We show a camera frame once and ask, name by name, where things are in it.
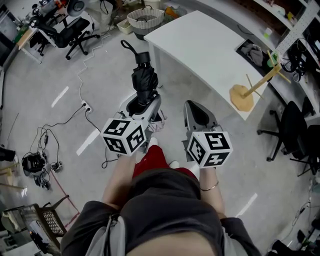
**concrete floor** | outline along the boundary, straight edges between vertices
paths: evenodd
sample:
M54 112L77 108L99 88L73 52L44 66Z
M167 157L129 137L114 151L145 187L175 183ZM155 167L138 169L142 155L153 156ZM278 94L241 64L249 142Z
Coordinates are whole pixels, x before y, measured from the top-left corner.
M89 115L100 129L108 118L113 117L121 103L135 93L131 73L136 67L134 56L124 49L120 40L125 39L137 52L147 51L148 44L138 40L134 34L124 35L117 30L104 40L104 46L95 51L95 58L87 62L88 70L82 75L84 85L82 97L93 107ZM89 49L98 46L93 39ZM80 106L80 81L77 72L87 57L75 52L70 61L65 59L68 48L48 47L41 65L20 52L6 74L1 144L17 151L21 159L29 152L36 136L37 127L44 124L65 122ZM191 72L163 54L161 66L164 86L158 89L162 97L161 109L168 116L164 129L154 136L158 138L168 162L177 160L186 164L182 140L186 137L183 120L183 106L186 100L194 100L211 110L225 131L229 132L234 151L228 162L217 169L220 188L226 204L227 216L236 216L257 194L248 210L239 216L253 242L266 251L270 243L291 224L300 207L308 201L310 174L300 178L297 174L303 165L290 161L289 156L279 153L274 162L266 158L273 151L277 139L256 130L276 130L276 122L269 115L270 109L281 106L270 87L263 93L249 118L244 121L216 92L209 89ZM69 89L58 103L51 107L55 98L68 86ZM19 116L7 140L12 123ZM110 162L107 169L101 168L105 160L105 146L98 136L83 153L76 151L94 131L85 119L84 111L77 114L68 124L52 128L60 144L59 160L63 170L55 176L75 206L81 210L90 200L100 200L116 162ZM47 145L49 161L56 159L57 144L52 136ZM108 153L108 159L114 159ZM61 189L51 177L51 189L46 191L35 185L30 177L20 170L16 181L27 186L26 196L11 192L15 205L34 204L40 206L54 203L63 197ZM68 201L57 209L64 224L77 213Z

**wooden base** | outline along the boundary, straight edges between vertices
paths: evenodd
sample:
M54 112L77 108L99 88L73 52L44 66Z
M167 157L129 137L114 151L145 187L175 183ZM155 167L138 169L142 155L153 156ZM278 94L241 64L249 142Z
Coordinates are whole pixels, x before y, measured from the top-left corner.
M254 107L254 97L252 94L245 98L243 97L247 91L247 87L239 84L235 84L229 90L230 100L239 111L249 112Z

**white basket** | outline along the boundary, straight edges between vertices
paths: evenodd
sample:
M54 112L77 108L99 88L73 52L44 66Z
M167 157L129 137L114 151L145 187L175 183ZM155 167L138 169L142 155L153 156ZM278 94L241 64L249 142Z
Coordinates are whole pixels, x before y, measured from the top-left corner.
M137 29L151 29L153 27L158 26L161 24L161 22L164 21L164 10L158 10L158 9L149 9L149 8L143 8L138 9L133 12L130 12L127 16L129 23L131 26ZM147 19L147 20L138 20L141 17L145 16L154 16L155 18Z
M124 25L126 22L128 22L128 19L127 19L127 18L126 18L125 20L119 22L119 23L117 24L117 27L119 28L119 30L120 30L122 33L128 35L128 34L130 34L130 33L133 31L133 27L132 27L130 24L129 24L129 26L127 26L127 27L123 27L123 25Z

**wooden stand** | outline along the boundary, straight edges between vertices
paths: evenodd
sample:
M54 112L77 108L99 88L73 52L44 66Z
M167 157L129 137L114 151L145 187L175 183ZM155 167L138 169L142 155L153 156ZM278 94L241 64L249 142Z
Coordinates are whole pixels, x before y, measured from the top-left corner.
M283 79L285 79L287 82L291 84L291 81L286 78L283 74L280 73L281 70L281 64L275 65L273 62L273 59L269 53L269 58L271 60L271 63L273 65L273 69L266 74L259 82L257 82L254 86L252 86L251 81L249 79L249 76L246 75L249 84L251 86L250 89L245 87L244 85L235 84L229 91L230 94L230 100L232 104L236 107L239 111L249 112L253 106L254 106L254 97L252 95L253 92L257 93L256 90L262 86L265 82L267 82L269 79L273 78L275 75L280 75Z

